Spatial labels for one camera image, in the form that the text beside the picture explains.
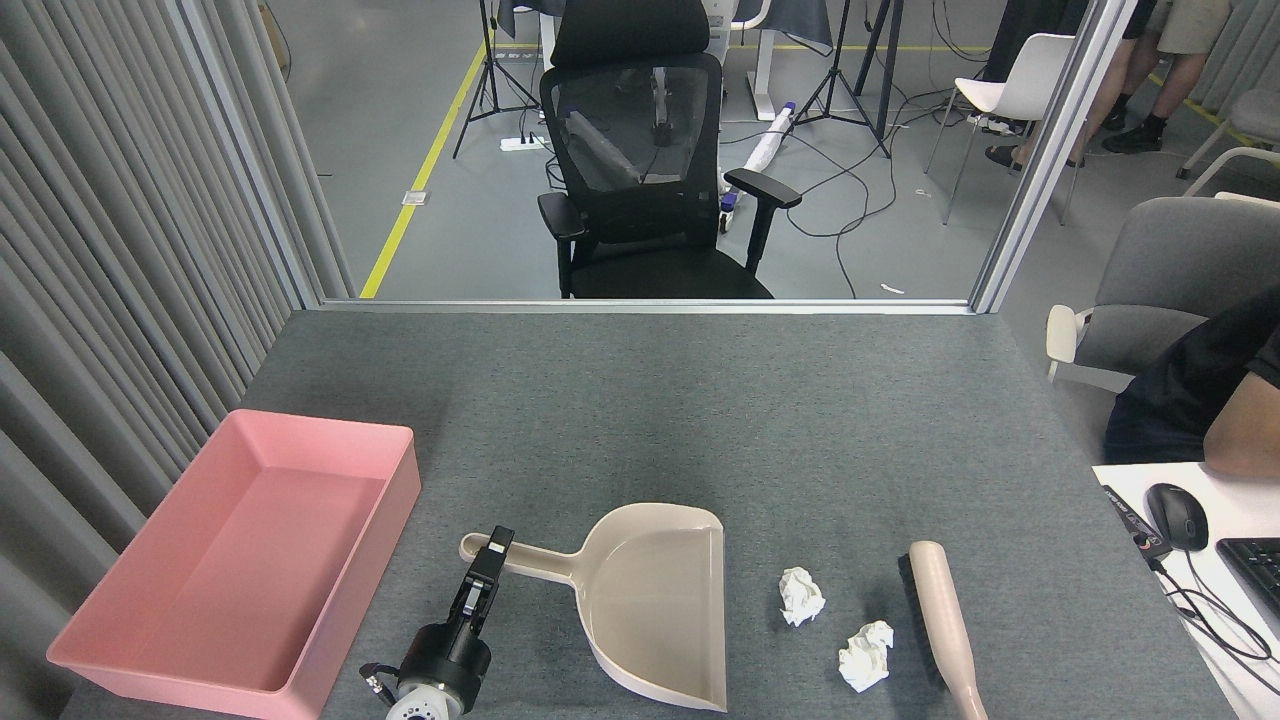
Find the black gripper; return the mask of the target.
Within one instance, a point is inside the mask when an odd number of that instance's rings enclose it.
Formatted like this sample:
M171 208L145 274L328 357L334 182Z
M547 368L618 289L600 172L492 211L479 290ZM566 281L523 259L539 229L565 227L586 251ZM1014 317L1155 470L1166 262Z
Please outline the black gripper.
M497 594L515 532L495 527L451 605L451 624L422 626L399 666L402 714L467 714L480 692L492 651L477 635Z

